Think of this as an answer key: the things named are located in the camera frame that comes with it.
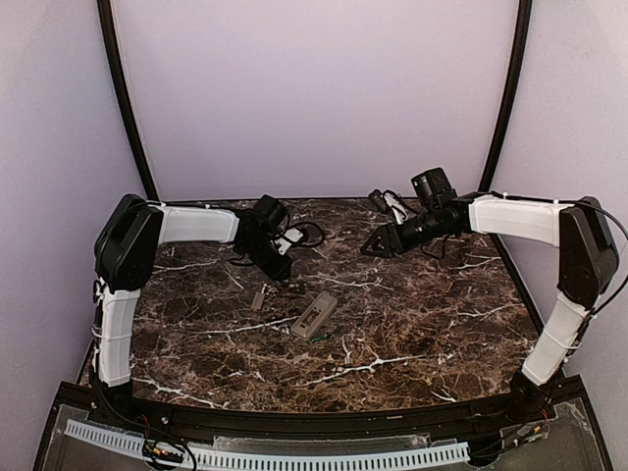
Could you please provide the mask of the grey battery compartment cover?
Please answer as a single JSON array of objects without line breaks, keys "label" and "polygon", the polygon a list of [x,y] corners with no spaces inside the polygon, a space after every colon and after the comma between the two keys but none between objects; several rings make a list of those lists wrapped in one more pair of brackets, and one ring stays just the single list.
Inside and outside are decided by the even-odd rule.
[{"label": "grey battery compartment cover", "polygon": [[251,303],[251,310],[254,312],[260,311],[264,305],[264,301],[265,293],[261,291],[256,292]]}]

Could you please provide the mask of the white universal remote control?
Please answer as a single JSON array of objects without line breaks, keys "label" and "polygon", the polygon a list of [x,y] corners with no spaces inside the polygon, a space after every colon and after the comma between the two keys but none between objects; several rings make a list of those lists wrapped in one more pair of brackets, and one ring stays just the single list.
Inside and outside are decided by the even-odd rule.
[{"label": "white universal remote control", "polygon": [[310,340],[336,309],[338,299],[327,291],[321,292],[295,320],[290,332],[302,340]]}]

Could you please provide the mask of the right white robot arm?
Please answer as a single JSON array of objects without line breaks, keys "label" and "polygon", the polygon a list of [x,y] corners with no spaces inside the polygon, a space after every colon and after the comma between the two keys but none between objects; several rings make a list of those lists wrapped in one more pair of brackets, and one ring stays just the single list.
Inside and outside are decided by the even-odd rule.
[{"label": "right white robot arm", "polygon": [[614,219],[594,197],[535,199],[498,193],[435,197],[424,210],[411,209],[391,191],[372,191],[369,200],[392,221],[374,230],[362,245],[364,255],[394,258],[437,238],[476,234],[516,245],[541,245],[554,268],[555,299],[547,305],[544,326],[521,373],[540,387],[560,369],[582,341],[589,324],[610,302],[606,290],[620,258],[609,224]]}]

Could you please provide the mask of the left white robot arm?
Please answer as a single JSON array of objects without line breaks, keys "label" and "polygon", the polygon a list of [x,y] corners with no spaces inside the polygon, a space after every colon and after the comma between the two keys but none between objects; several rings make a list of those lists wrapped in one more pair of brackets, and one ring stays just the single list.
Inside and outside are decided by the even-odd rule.
[{"label": "left white robot arm", "polygon": [[96,305],[93,370],[110,388],[131,379],[131,335],[140,292],[150,280],[160,245],[209,241],[233,246],[273,281],[290,276],[291,248],[303,231],[287,222],[288,210],[264,195],[250,209],[210,204],[167,204],[125,195],[94,245]]}]

